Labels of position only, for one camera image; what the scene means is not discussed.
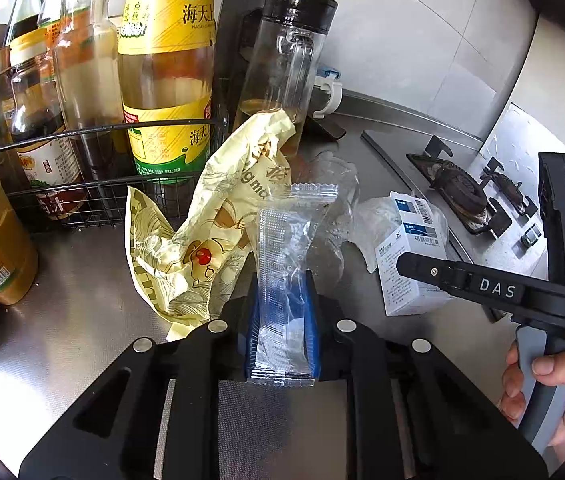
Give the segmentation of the left gas stove burner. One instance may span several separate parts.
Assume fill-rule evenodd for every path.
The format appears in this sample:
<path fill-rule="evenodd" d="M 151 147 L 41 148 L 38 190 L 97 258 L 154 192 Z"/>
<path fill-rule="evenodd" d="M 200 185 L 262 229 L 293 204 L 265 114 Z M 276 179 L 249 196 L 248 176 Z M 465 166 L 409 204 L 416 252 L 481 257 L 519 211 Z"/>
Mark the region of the left gas stove burner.
<path fill-rule="evenodd" d="M 421 154 L 407 154 L 406 158 L 471 235 L 491 232 L 502 236 L 513 220 L 496 198 L 485 194 L 480 183 L 453 162 L 453 156 L 439 136 L 432 136 Z"/>

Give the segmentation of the clear plastic snack wrapper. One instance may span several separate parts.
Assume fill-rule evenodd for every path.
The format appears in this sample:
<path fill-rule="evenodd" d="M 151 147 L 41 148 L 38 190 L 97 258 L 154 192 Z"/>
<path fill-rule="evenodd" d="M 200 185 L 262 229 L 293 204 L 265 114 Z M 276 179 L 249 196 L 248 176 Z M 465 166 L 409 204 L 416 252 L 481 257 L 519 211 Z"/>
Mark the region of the clear plastic snack wrapper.
<path fill-rule="evenodd" d="M 302 276 L 307 253 L 328 204 L 325 188 L 292 185 L 273 196 L 255 222 L 255 281 L 258 282 L 258 341 L 247 371 L 252 384 L 281 388 L 312 387 L 317 379 L 304 344 Z"/>

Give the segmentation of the right gas stove burner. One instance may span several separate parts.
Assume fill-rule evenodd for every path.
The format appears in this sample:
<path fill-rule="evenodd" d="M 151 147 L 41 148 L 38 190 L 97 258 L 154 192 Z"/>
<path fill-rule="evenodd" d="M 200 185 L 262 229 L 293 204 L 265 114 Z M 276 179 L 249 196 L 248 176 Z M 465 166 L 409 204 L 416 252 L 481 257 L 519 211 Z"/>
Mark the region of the right gas stove burner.
<path fill-rule="evenodd" d="M 491 157 L 482 169 L 480 188 L 485 188 L 489 182 L 505 196 L 519 216 L 531 219 L 539 210 L 533 200 L 520 191 L 521 182 L 515 183 L 507 177 L 504 166 L 495 157 Z"/>

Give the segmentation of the glass oil dispenser black lid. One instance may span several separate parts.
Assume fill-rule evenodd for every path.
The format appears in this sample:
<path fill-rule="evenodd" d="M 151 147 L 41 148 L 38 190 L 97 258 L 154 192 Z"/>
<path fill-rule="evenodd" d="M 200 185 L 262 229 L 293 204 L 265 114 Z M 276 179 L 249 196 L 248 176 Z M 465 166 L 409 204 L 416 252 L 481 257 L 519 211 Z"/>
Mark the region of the glass oil dispenser black lid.
<path fill-rule="evenodd" d="M 260 112 L 283 110 L 296 132 L 282 146 L 295 157 L 319 57 L 338 9 L 336 0 L 265 0 L 238 101 L 235 127 Z"/>

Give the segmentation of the dark soy sauce bottle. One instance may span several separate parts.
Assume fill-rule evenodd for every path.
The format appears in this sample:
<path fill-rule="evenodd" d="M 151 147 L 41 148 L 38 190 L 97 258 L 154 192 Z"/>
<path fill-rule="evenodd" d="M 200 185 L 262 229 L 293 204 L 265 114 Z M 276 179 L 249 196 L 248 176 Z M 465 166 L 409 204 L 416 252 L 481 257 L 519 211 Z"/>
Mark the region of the dark soy sauce bottle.
<path fill-rule="evenodd" d="M 14 38 L 9 45 L 14 117 L 11 136 L 27 144 L 16 153 L 45 214 L 64 220 L 84 204 L 81 188 L 62 191 L 62 185 L 82 181 L 73 141 L 55 135 L 66 130 L 56 86 L 54 66 L 43 29 Z"/>

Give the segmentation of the blue lid glass jar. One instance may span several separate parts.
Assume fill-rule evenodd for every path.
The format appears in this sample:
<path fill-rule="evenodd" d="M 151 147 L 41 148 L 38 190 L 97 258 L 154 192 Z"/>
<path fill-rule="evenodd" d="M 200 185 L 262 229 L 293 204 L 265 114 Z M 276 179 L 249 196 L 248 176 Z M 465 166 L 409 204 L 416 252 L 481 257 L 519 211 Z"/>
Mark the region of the blue lid glass jar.
<path fill-rule="evenodd" d="M 333 114 L 340 106 L 342 96 L 343 87 L 339 70 L 319 65 L 310 100 L 311 117 L 322 120 Z"/>

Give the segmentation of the crushed clear plastic bottle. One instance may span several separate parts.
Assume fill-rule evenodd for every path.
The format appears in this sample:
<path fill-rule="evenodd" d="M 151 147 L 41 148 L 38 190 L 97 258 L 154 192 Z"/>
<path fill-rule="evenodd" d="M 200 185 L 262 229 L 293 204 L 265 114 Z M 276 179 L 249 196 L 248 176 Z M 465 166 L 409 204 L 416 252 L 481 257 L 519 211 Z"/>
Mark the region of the crushed clear plastic bottle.
<path fill-rule="evenodd" d="M 328 204 L 307 253 L 307 267 L 321 295 L 327 296 L 345 272 L 342 246 L 353 228 L 353 210 L 359 201 L 360 181 L 353 162 L 331 152 L 317 155 L 309 167 L 309 182 L 325 188 Z"/>

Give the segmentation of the steel gas cooktop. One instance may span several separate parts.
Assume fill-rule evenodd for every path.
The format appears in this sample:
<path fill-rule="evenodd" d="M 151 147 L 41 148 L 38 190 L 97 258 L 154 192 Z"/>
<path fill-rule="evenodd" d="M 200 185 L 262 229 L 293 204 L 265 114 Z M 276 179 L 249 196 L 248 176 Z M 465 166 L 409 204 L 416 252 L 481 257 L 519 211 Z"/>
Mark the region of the steel gas cooktop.
<path fill-rule="evenodd" d="M 365 130 L 362 139 L 409 191 L 440 208 L 461 260 L 547 277 L 537 165 L 518 177 L 517 162 L 434 134 Z"/>

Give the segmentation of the large yellow label vinegar bottle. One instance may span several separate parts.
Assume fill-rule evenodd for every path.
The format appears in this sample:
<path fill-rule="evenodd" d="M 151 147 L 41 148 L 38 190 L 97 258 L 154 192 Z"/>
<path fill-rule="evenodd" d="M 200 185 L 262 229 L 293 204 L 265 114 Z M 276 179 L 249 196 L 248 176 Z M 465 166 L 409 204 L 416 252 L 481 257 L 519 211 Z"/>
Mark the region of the large yellow label vinegar bottle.
<path fill-rule="evenodd" d="M 211 117 L 214 0 L 125 0 L 118 32 L 128 124 Z"/>

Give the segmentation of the yellow paper bag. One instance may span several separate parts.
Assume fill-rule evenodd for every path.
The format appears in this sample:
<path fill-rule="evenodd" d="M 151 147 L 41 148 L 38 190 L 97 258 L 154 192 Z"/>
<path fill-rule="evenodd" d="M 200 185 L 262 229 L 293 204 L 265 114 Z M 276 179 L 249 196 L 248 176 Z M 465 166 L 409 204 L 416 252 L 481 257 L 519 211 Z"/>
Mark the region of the yellow paper bag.
<path fill-rule="evenodd" d="M 172 228 L 158 205 L 128 188 L 125 253 L 136 292 L 169 322 L 169 341 L 215 320 L 255 243 L 263 203 L 288 193 L 283 153 L 295 127 L 282 110 L 258 113 L 206 162 L 186 220 Z"/>

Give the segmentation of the gas stove burner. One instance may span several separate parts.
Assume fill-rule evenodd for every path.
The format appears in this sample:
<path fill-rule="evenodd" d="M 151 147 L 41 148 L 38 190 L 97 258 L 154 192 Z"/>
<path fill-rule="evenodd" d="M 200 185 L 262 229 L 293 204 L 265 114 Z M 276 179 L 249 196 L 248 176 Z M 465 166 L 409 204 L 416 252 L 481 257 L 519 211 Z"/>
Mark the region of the gas stove burner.
<path fill-rule="evenodd" d="M 496 198 L 485 194 L 480 183 L 453 162 L 453 156 L 439 136 L 432 136 L 421 154 L 407 154 L 406 158 L 471 235 L 491 232 L 502 236 L 513 220 Z"/>
<path fill-rule="evenodd" d="M 504 166 L 495 157 L 491 157 L 482 169 L 480 188 L 485 188 L 489 182 L 505 196 L 519 216 L 531 219 L 539 210 L 533 200 L 520 191 L 521 182 L 515 183 L 507 177 Z"/>

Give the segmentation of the clear plastic bag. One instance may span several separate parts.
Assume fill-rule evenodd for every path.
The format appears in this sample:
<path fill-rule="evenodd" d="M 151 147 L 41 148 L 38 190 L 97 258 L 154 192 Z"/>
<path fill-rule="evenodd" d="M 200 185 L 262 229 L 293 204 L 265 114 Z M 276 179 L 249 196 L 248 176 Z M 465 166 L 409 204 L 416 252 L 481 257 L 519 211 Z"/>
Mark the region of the clear plastic bag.
<path fill-rule="evenodd" d="M 389 196 L 370 198 L 353 208 L 347 241 L 361 252 L 369 274 L 377 270 L 376 247 L 401 223 L 397 204 Z"/>

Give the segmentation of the white blue medicine box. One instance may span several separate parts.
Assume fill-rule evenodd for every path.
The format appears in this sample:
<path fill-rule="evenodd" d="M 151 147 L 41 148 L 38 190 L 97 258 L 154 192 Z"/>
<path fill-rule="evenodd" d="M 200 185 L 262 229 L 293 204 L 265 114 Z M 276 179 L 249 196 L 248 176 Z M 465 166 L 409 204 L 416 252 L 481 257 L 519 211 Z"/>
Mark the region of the white blue medicine box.
<path fill-rule="evenodd" d="M 447 234 L 430 203 L 423 198 L 392 191 L 390 205 L 397 227 L 375 248 L 377 271 L 386 316 L 425 314 L 442 307 L 451 296 L 438 286 L 403 274 L 414 256 L 447 258 Z"/>

